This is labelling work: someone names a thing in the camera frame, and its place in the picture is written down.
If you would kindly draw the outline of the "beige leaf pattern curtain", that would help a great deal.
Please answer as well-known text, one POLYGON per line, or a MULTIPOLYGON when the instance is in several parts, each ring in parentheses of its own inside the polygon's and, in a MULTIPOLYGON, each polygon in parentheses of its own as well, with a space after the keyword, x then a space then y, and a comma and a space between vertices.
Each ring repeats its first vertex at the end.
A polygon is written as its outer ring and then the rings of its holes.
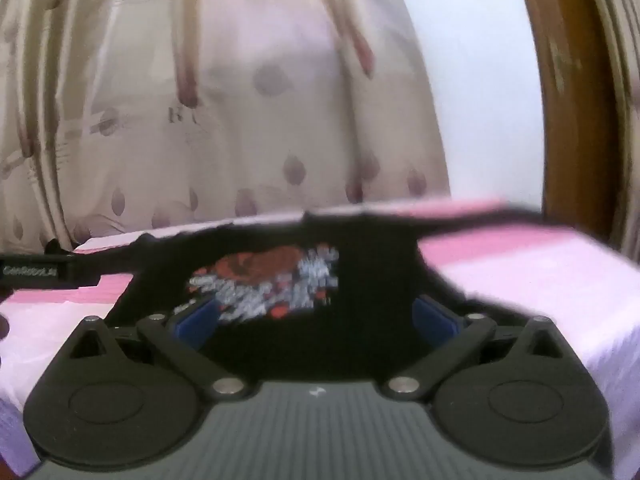
POLYGON ((1 247, 445 196, 405 0, 1 0, 1 247))

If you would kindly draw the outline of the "brown wooden door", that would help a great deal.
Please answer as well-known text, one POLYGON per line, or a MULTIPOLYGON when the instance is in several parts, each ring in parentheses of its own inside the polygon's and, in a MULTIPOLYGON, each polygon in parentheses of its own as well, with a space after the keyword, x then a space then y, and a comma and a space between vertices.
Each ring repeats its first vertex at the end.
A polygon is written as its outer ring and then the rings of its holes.
POLYGON ((544 103, 544 213, 610 240, 622 152, 614 79, 594 0, 525 0, 544 103))

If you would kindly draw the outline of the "black printed small shirt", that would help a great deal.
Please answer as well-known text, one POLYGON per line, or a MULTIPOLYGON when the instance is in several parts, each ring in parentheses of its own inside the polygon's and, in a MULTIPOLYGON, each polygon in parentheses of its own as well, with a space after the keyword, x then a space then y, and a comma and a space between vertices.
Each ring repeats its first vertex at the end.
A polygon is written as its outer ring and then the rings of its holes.
POLYGON ((220 318, 200 349, 254 379, 326 374, 385 377, 431 351, 412 322, 429 296, 458 315, 518 317, 469 300, 421 256, 422 240, 539 224, 536 212, 499 208, 452 218, 318 216, 280 224, 217 226, 135 242, 136 270, 105 317, 112 330, 172 315, 212 296, 220 318))

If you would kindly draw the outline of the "pink checked bed sheet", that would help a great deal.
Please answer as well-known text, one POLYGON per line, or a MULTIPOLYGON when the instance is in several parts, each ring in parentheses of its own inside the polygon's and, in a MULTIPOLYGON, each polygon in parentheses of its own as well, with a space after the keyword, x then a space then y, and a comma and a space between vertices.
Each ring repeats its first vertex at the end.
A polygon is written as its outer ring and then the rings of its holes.
POLYGON ((540 215, 420 243, 465 298, 518 317, 485 314, 495 335, 425 401, 384 396, 393 374, 232 372, 247 395, 210 400, 137 323, 105 324, 129 275, 6 288, 1 463, 19 479, 634 478, 638 266, 540 215))

